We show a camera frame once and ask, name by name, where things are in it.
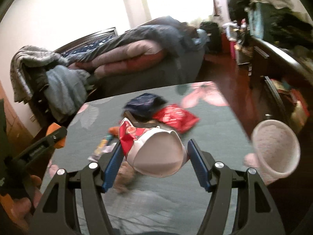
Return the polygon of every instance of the red snack bag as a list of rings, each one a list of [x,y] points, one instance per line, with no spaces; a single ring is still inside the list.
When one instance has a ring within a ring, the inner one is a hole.
[[[151,128],[134,127],[127,118],[123,119],[119,128],[119,139],[121,141],[125,157],[127,157],[134,143],[150,129]]]
[[[175,128],[180,133],[191,129],[200,119],[187,110],[172,104],[161,109],[153,115],[153,119]]]

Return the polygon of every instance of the red floor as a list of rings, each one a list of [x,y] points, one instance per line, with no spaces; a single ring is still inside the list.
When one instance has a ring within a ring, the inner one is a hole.
[[[197,81],[215,82],[250,137],[258,124],[248,70],[239,68],[230,54],[205,55]]]

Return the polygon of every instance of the metal screw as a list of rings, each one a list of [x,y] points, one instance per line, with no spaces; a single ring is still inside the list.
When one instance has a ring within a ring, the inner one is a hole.
[[[63,175],[65,173],[65,169],[58,169],[57,174]]]
[[[249,172],[250,174],[252,174],[252,175],[256,174],[256,170],[253,169],[253,168],[249,168],[249,169],[248,169],[248,172]]]
[[[221,168],[224,167],[224,164],[223,164],[222,162],[216,162],[216,163],[215,163],[215,167],[221,169]]]
[[[89,167],[90,169],[95,169],[95,168],[98,167],[98,164],[97,164],[97,163],[90,163],[90,164],[88,165],[88,167]]]

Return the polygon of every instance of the navy cloth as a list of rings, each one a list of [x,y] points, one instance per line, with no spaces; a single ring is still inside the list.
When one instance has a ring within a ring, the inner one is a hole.
[[[85,46],[81,47],[81,48],[78,48],[78,49],[74,49],[74,50],[70,50],[70,51],[67,51],[67,52],[63,52],[61,53],[62,56],[64,57],[67,57],[69,55],[73,55],[73,54],[77,54],[77,53],[82,53],[82,52],[87,52],[89,50],[92,50],[92,49],[95,49],[96,47],[106,43],[107,41],[113,39],[115,36],[113,35],[110,35],[104,39],[101,39],[101,40],[97,40],[95,42],[92,42],[92,43],[89,43],[89,44],[86,44]]]
[[[96,48],[68,55],[69,64],[74,62],[90,62],[97,56],[108,52],[116,47],[127,45],[140,40],[153,40],[159,43],[175,57],[182,56],[188,51],[198,51],[203,48],[205,42],[195,41],[187,34],[175,27],[167,25],[147,25],[131,29],[124,34],[117,36]]]
[[[126,103],[124,109],[139,117],[152,118],[152,116],[165,103],[167,103],[167,101],[161,96],[144,93],[131,99],[128,103]]]

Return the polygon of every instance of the gray towel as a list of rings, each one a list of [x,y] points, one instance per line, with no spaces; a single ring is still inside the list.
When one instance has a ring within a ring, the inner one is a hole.
[[[27,84],[23,65],[29,68],[41,68],[52,62],[65,66],[68,65],[68,59],[60,54],[30,45],[22,47],[13,56],[10,74],[15,102],[24,101],[24,103],[28,103],[34,94],[32,87]]]
[[[69,70],[57,65],[47,71],[49,87],[43,92],[52,115],[58,122],[76,113],[87,99],[90,74],[85,70]]]

